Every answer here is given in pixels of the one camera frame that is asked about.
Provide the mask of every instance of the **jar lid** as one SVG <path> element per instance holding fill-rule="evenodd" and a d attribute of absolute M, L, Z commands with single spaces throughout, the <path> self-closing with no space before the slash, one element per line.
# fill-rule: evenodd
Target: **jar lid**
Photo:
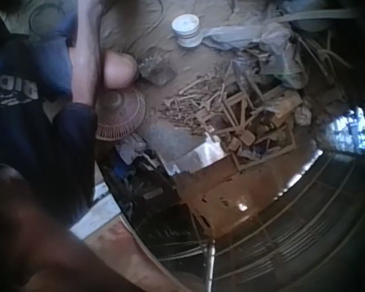
<path fill-rule="evenodd" d="M 178 35 L 190 35 L 200 29 L 200 20 L 194 14 L 183 14 L 175 18 L 172 28 Z"/>

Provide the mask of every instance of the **navy blue shorts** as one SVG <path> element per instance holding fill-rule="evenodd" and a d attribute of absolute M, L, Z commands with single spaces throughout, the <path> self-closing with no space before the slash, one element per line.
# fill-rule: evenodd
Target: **navy blue shorts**
<path fill-rule="evenodd" d="M 0 51 L 0 68 L 11 66 L 20 74 L 32 75 L 41 95 L 55 101 L 71 97 L 72 63 L 68 47 L 77 34 L 77 11 L 38 41 L 14 40 Z"/>

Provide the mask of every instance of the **white plastic jar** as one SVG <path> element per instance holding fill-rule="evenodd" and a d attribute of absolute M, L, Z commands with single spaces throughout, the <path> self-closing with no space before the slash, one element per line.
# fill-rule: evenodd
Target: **white plastic jar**
<path fill-rule="evenodd" d="M 193 14 L 183 14 L 172 22 L 177 42 L 182 47 L 196 47 L 203 40 L 199 17 Z"/>

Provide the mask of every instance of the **round woven object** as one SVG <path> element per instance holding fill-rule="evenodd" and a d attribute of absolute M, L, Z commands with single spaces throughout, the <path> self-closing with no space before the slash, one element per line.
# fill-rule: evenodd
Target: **round woven object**
<path fill-rule="evenodd" d="M 145 119 L 146 102 L 135 88 L 108 91 L 96 103 L 98 126 L 96 138 L 119 140 L 135 131 Z"/>

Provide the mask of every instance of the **bare knee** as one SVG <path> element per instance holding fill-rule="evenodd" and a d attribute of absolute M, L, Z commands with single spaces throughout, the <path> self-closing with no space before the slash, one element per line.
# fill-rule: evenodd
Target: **bare knee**
<path fill-rule="evenodd" d="M 106 52 L 104 74 L 106 88 L 126 88 L 137 79 L 137 63 L 130 55 Z"/>

